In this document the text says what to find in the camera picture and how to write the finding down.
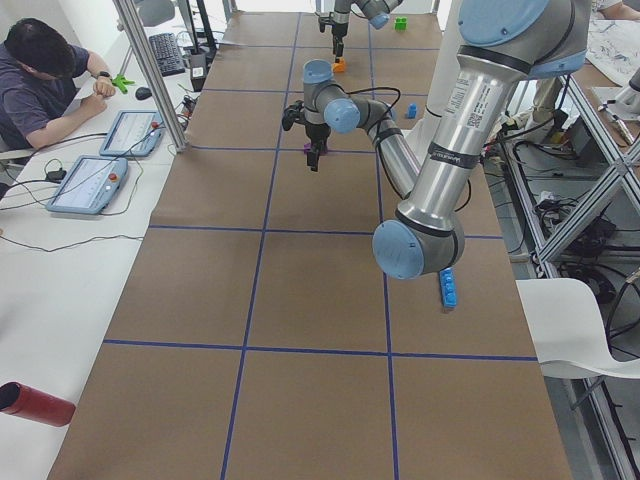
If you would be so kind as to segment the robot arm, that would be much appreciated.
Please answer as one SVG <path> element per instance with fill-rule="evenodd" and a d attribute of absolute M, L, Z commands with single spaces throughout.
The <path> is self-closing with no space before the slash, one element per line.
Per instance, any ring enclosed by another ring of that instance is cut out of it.
<path fill-rule="evenodd" d="M 455 208 L 485 142 L 518 83 L 579 70 L 585 60 L 587 1 L 456 1 L 428 98 L 435 112 L 401 131 L 383 102 L 347 93 L 330 63 L 303 68 L 300 121 L 316 168 L 332 132 L 363 130 L 379 151 L 400 201 L 374 232 L 379 267 L 413 279 L 454 265 L 464 250 Z"/>
<path fill-rule="evenodd" d="M 348 34 L 349 20 L 352 6 L 356 5 L 364 18 L 376 30 L 384 27 L 390 19 L 390 14 L 403 0 L 343 0 L 335 1 L 333 11 L 319 23 L 331 26 L 333 54 L 336 60 L 343 57 L 344 38 Z"/>

